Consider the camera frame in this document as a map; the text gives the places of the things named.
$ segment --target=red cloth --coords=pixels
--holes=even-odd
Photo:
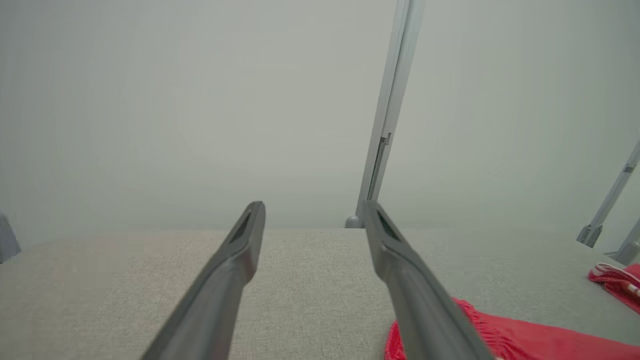
[[[589,271],[589,280],[604,283],[611,295],[640,314],[640,264],[620,270],[613,265],[597,263]]]
[[[454,300],[493,354],[504,360],[640,359],[640,347],[559,327],[484,314],[464,300]],[[397,322],[394,322],[385,347],[385,360],[405,359]]]

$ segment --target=red garment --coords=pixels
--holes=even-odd
[[[640,264],[620,270],[613,265],[597,263],[589,271],[589,280],[604,283],[611,295],[640,314]]]
[[[493,354],[504,360],[640,359],[640,347],[560,327],[484,314],[464,300],[453,300]],[[389,331],[385,360],[406,360],[397,322]]]

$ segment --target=table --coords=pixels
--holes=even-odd
[[[640,345],[640,315],[586,279],[575,234],[401,230],[480,311]],[[225,231],[51,241],[0,265],[0,357],[137,359]],[[266,230],[230,359],[381,359],[395,316],[362,229]]]

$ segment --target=folded red cloth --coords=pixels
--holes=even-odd
[[[640,347],[476,310],[454,299],[496,357],[504,360],[631,360],[640,359]],[[385,360],[405,360],[397,322],[391,326]]]
[[[589,271],[589,280],[604,283],[604,288],[611,295],[640,314],[640,264],[629,265],[622,270],[597,263]]]

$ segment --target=white wall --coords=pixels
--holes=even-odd
[[[401,227],[577,236],[638,139],[639,69],[637,1],[427,1],[380,201]],[[602,251],[640,217],[634,176]]]
[[[0,209],[21,245],[103,231],[342,227],[392,1],[0,3]]]

